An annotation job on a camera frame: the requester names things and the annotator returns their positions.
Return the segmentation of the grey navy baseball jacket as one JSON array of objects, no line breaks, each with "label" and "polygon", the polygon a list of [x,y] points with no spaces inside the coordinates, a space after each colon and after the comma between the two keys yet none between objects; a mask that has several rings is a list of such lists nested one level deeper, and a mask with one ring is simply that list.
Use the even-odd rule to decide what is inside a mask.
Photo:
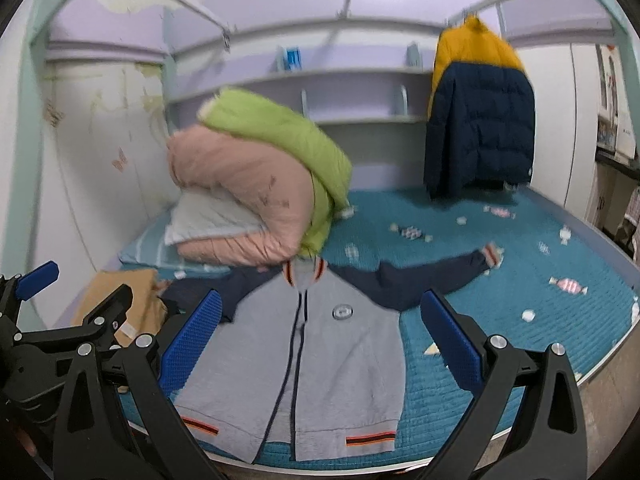
[{"label": "grey navy baseball jacket", "polygon": [[174,281],[166,304],[197,308],[214,292],[222,307],[219,325],[177,356],[175,407],[199,441],[247,463],[269,442],[298,462],[393,451],[406,390],[401,313],[502,259],[487,244],[408,268],[318,258]]}]

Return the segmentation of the white striped pillow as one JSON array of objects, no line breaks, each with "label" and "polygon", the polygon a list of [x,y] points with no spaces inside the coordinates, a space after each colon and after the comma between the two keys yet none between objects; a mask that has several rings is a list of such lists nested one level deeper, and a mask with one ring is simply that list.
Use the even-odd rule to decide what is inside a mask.
[{"label": "white striped pillow", "polygon": [[262,233],[262,219],[223,188],[184,190],[171,209],[160,214],[119,254],[121,264],[148,266],[174,274],[218,273],[221,266],[184,260],[180,243]]}]

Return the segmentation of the pink folded duvet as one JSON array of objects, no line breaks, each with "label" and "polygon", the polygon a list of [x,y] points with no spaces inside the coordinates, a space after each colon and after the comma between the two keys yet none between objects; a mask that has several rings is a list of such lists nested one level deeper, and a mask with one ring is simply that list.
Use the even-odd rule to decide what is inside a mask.
[{"label": "pink folded duvet", "polygon": [[314,206],[309,171],[262,142],[194,125],[167,142],[168,169],[184,190],[223,188],[257,214],[265,232],[180,243],[186,260],[221,266],[266,266],[296,256]]}]

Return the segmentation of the lime green puffer jacket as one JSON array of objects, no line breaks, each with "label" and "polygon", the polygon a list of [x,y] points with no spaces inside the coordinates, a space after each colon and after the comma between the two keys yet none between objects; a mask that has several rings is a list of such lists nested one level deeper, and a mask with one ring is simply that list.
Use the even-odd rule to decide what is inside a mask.
[{"label": "lime green puffer jacket", "polygon": [[248,90],[222,89],[201,105],[196,117],[208,128],[270,144],[309,171],[314,206],[300,252],[318,255],[334,218],[350,207],[352,162],[347,155],[307,117]]}]

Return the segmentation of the navy yellow puffer jacket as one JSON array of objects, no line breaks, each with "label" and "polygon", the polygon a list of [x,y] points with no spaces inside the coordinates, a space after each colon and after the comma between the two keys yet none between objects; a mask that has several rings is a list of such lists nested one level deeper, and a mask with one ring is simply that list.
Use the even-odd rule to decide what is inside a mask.
[{"label": "navy yellow puffer jacket", "polygon": [[480,18],[438,38],[427,101],[423,184],[433,200],[532,180],[535,95],[516,51]]}]

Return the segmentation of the mint green bed frame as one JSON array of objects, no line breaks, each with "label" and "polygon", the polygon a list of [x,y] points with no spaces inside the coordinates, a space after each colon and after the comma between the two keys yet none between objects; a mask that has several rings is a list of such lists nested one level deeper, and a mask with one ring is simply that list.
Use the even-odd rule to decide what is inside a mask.
[{"label": "mint green bed frame", "polygon": [[40,77],[49,24],[67,1],[35,0],[28,14],[17,85],[14,162],[1,256],[4,273],[26,272],[32,252],[42,164],[44,104]]}]

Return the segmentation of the lilac wall shelf unit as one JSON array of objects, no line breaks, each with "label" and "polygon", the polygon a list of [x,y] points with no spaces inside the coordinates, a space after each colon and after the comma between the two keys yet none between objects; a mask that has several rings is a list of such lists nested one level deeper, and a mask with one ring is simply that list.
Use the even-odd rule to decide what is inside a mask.
[{"label": "lilac wall shelf unit", "polygon": [[536,92],[538,164],[567,183],[614,150],[626,89],[614,24],[598,0],[208,0],[235,24],[230,49],[201,18],[168,21],[163,86],[177,127],[241,87],[344,136],[355,188],[422,182],[436,42],[476,15],[521,55]]}]

